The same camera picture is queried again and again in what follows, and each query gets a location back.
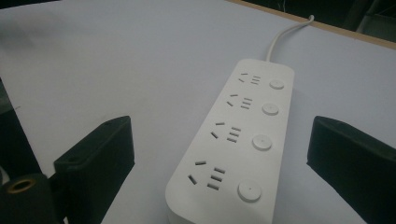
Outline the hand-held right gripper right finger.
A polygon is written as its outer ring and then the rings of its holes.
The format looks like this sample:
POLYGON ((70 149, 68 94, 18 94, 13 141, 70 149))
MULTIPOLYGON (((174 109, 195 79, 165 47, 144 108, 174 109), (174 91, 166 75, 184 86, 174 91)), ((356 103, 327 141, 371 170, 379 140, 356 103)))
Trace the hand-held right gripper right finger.
POLYGON ((367 224, 396 224, 396 148, 343 121, 317 116, 307 165, 367 224))

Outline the white power strip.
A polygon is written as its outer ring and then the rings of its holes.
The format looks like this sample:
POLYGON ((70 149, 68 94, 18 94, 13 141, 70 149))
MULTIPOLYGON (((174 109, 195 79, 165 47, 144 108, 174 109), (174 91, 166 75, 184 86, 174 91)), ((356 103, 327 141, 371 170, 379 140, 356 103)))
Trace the white power strip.
POLYGON ((165 190, 170 224, 272 224, 294 72, 240 61, 165 190))

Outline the grey metal stand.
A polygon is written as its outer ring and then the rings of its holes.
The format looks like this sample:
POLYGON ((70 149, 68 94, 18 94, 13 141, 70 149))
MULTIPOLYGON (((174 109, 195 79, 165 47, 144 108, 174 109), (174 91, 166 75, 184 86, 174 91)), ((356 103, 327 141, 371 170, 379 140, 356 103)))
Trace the grey metal stand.
POLYGON ((356 32, 396 43, 396 18, 366 14, 356 32))

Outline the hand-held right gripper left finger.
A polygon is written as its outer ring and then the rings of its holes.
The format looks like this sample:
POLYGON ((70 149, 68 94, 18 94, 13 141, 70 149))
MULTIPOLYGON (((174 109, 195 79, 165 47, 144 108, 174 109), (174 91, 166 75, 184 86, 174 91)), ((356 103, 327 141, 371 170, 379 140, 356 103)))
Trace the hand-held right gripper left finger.
POLYGON ((54 162, 58 217, 100 224, 133 167, 131 118, 102 123, 54 162))

